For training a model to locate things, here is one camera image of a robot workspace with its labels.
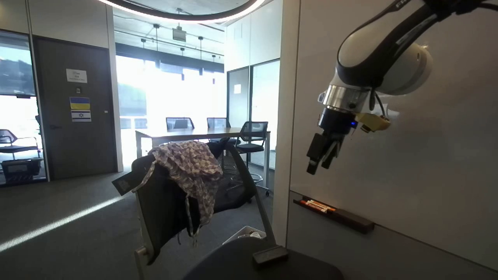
plaid cloth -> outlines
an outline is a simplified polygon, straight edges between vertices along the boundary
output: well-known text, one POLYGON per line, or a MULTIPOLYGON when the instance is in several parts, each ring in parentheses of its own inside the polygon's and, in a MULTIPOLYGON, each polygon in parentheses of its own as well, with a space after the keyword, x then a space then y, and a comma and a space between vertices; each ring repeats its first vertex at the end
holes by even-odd
POLYGON ((167 143, 153 150, 156 161, 170 169, 171 178, 187 192, 187 213, 190 217, 188 195, 199 203, 201 225, 204 225, 215 209, 216 183, 223 169, 201 141, 167 143))

floor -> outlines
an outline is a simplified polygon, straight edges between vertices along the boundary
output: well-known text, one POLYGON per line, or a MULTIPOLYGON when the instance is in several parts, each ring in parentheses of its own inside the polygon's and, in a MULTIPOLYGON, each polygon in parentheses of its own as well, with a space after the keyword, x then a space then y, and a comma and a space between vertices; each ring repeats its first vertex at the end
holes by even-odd
MULTIPOLYGON (((120 195, 122 174, 0 188, 0 270, 5 280, 136 280, 134 250, 142 244, 134 194, 120 195), (50 222, 67 223, 48 228, 50 222)), ((262 195, 271 216, 271 195, 262 195)), ((185 231, 162 248, 146 278, 182 278, 244 225, 263 228, 257 205, 216 213, 198 241, 185 231)))

robotic arm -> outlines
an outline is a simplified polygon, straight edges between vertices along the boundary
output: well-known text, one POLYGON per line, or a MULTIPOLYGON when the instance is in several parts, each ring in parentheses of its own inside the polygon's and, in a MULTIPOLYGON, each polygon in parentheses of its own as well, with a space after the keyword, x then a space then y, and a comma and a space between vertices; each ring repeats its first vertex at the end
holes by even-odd
POLYGON ((430 69, 428 52, 413 43, 422 32, 451 13, 476 7, 497 9, 486 0, 395 0, 378 15, 353 29, 341 43, 335 76, 319 94, 324 104, 319 118, 322 133, 314 133, 307 155, 308 172, 328 167, 338 157, 344 136, 358 125, 381 130, 389 125, 377 90, 389 94, 417 88, 430 69), (383 115, 361 113, 369 99, 372 110, 380 102, 383 115))

